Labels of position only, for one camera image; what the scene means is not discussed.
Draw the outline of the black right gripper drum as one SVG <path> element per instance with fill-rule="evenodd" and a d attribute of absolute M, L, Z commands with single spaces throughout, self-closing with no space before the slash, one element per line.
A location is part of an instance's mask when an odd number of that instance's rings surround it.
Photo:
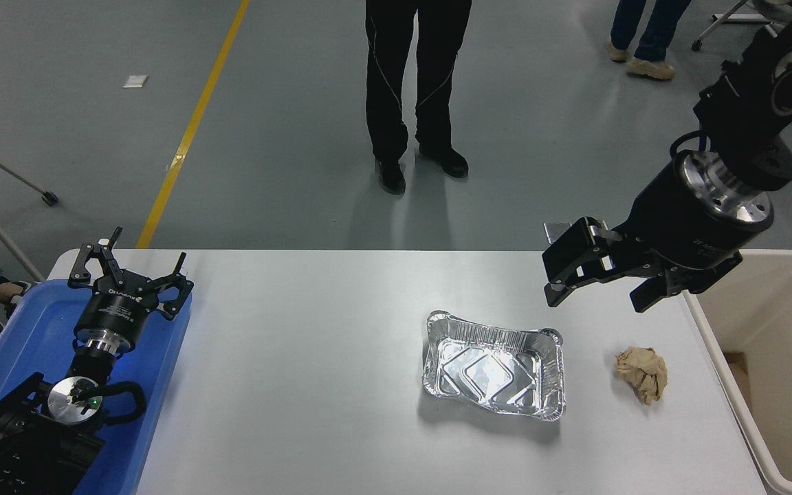
<path fill-rule="evenodd" d="M 619 231 L 662 260 L 659 273 L 685 273 L 684 289 L 700 294 L 767 228 L 767 193 L 740 184 L 718 161 L 674 161 L 635 198 Z"/>

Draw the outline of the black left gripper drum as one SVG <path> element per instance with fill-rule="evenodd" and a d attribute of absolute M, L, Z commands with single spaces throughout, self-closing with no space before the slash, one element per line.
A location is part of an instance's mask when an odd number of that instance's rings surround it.
<path fill-rule="evenodd" d="M 138 342 L 146 320 L 157 308 L 158 295 L 151 289 L 143 289 L 141 294 L 129 289 L 108 282 L 94 284 L 91 298 L 76 323 L 76 338 L 86 342 L 108 331 L 125 342 Z"/>

